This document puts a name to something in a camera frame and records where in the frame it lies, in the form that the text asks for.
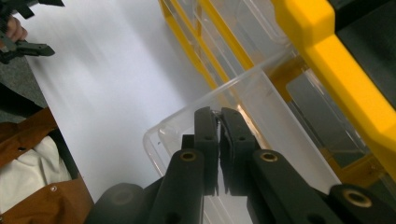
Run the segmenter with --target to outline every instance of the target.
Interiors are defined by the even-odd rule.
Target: black clamp
[[[366,189],[338,185],[329,195],[312,189],[280,153],[259,148],[235,110],[197,110],[194,130],[183,136],[163,178],[145,189],[113,187],[85,223],[203,223],[204,196],[218,185],[219,157],[226,190],[247,196],[255,224],[396,223],[395,211]]]
[[[55,51],[46,44],[32,44],[26,41],[12,42],[6,36],[7,22],[9,16],[14,12],[19,12],[25,19],[29,19],[35,14],[29,8],[34,4],[34,0],[0,0],[0,41],[4,46],[0,49],[0,62],[9,63],[16,57],[29,56],[51,56]],[[39,4],[63,7],[62,0],[39,0]]]

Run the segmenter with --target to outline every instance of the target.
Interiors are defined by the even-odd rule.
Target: brown jacket
[[[0,123],[0,167],[17,159],[57,129],[48,108],[19,124]],[[4,214],[1,224],[78,224],[83,223],[92,207],[92,198],[81,176],[50,184]]]

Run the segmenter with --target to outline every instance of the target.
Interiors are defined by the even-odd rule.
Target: black mechanical part
[[[16,57],[29,56],[51,56],[55,51],[45,44],[31,44],[26,41],[13,43],[6,36],[7,22],[9,16],[14,12],[19,12],[25,19],[29,19],[35,14],[29,6],[35,4],[32,0],[0,0],[0,41],[5,45],[0,51],[0,62],[9,63]],[[63,7],[62,0],[39,0],[38,3]]]
[[[248,195],[252,182],[248,164],[257,145],[242,115],[236,110],[222,108],[220,166],[224,186],[233,196]]]
[[[328,0],[335,13],[335,31],[381,7],[389,0]]]
[[[280,153],[255,151],[251,173],[276,223],[343,223]]]
[[[354,2],[378,2],[379,7],[357,18],[336,34],[389,104],[396,109],[396,1],[390,0],[385,4],[378,0]]]
[[[148,213],[151,213],[152,206],[154,205],[155,199],[157,198],[158,190],[160,189],[161,184],[163,183],[163,177],[149,185],[144,189],[145,191],[145,202],[143,204],[144,209],[148,209]]]
[[[148,224],[202,223],[204,165],[204,155],[195,149],[183,149],[172,156]]]
[[[118,184],[108,189],[88,214],[85,224],[143,224],[149,211],[144,191],[137,185]]]
[[[219,139],[218,121],[210,107],[194,113],[194,148],[205,156],[205,195],[218,191]]]
[[[252,185],[247,195],[247,210],[253,224],[275,224],[270,206],[262,197],[257,186]]]
[[[352,185],[333,186],[327,203],[345,223],[396,223],[395,211],[370,191]]]
[[[181,140],[181,150],[183,149],[188,149],[188,148],[194,148],[194,134],[183,134],[182,140]]]

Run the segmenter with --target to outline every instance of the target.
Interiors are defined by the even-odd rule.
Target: white shirt
[[[70,179],[55,142],[47,136],[0,168],[0,214],[48,184]]]

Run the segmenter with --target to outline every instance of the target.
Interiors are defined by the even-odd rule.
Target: person
[[[26,35],[10,17],[7,36]],[[93,201],[50,109],[0,88],[0,110],[26,118],[0,123],[0,223],[84,223]]]
[[[21,22],[17,18],[9,16],[6,37],[10,38],[13,42],[16,42],[18,40],[24,40],[27,35],[27,31],[21,26]],[[4,44],[0,41],[0,48],[3,47]]]

